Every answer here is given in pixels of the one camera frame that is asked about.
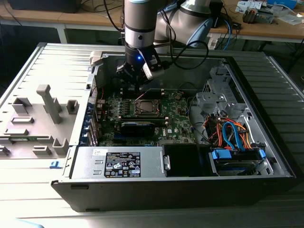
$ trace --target green circuit board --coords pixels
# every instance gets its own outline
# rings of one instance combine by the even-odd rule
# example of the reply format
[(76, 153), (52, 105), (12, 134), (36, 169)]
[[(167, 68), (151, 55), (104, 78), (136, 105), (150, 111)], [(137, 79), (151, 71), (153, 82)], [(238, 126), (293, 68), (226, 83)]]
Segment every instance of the green circuit board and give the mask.
[(164, 98), (157, 100), (159, 103), (158, 119), (151, 118), (145, 122), (157, 123), (166, 122), (164, 127), (156, 127), (151, 137), (131, 137), (117, 140), (120, 132), (116, 128), (119, 125), (121, 116), (121, 103), (127, 104), (128, 112), (124, 113), (128, 118), (135, 118), (136, 103), (141, 100), (122, 99), (115, 95), (106, 100), (109, 117), (101, 121), (102, 138), (100, 146), (161, 146), (167, 143), (195, 143), (193, 129), (187, 116), (187, 99), (179, 92), (165, 93)]

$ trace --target power supply label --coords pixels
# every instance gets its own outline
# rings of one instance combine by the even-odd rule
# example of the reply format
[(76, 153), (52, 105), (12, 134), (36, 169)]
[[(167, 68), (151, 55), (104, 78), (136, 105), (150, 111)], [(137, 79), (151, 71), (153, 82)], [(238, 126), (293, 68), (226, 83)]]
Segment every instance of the power supply label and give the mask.
[(141, 153), (140, 152), (107, 153), (105, 159), (104, 174), (106, 178), (140, 177)]

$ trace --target blue drive bracket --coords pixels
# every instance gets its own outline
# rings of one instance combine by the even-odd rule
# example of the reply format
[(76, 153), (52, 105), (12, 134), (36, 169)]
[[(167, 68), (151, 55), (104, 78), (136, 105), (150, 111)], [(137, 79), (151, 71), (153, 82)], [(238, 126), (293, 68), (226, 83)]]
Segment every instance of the blue drive bracket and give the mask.
[(232, 159), (231, 153), (229, 150), (217, 149), (212, 152), (212, 157), (216, 159)]
[(228, 125), (231, 125), (231, 126), (232, 126), (232, 129), (233, 129), (234, 135), (235, 135), (235, 139), (236, 139), (236, 142), (237, 142), (237, 147), (238, 147), (241, 151), (245, 151), (245, 148), (243, 147), (243, 144), (242, 144), (242, 142), (240, 141), (240, 139), (239, 139), (239, 137), (238, 137), (238, 129), (237, 129), (237, 127), (236, 127), (232, 122), (226, 122), (226, 123), (224, 123), (224, 125), (223, 125), (223, 138), (224, 138), (224, 140), (227, 142), (227, 144), (228, 144), (233, 150), (235, 150), (234, 145), (227, 139), (226, 127), (227, 127)]

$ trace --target cpu socket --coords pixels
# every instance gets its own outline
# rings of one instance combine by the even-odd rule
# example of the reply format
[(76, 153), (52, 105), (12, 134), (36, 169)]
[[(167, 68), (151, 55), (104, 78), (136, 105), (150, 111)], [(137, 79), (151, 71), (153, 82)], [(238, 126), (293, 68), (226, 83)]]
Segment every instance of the cpu socket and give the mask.
[(135, 115), (138, 117), (158, 117), (160, 112), (159, 100), (137, 100), (135, 101)]

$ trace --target motherboard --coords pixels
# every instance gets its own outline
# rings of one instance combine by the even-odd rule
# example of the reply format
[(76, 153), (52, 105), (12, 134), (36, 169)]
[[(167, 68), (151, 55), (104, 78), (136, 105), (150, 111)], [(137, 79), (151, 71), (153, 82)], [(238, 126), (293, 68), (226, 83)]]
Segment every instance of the motherboard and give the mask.
[(188, 117), (187, 97), (178, 91), (162, 92), (157, 99), (105, 100), (100, 146), (161, 146), (195, 143)]

